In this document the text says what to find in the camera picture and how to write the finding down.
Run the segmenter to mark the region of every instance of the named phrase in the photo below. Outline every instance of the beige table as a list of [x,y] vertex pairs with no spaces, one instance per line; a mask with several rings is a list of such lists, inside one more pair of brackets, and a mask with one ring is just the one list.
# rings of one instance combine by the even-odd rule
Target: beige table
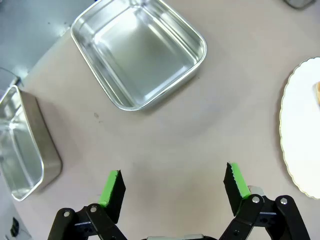
[[[68,32],[29,74],[25,90],[38,98],[63,171],[15,203],[26,227],[47,239],[60,208],[97,201],[109,171],[121,169],[127,191],[118,226],[130,240],[218,238],[233,218],[223,178],[234,161],[269,198],[293,196],[318,239],[320,201],[287,173],[279,110],[290,72],[320,55],[320,1],[304,11],[281,0],[167,2],[203,34],[208,55],[191,82],[153,109],[113,106]],[[260,228],[249,239],[269,236]]]

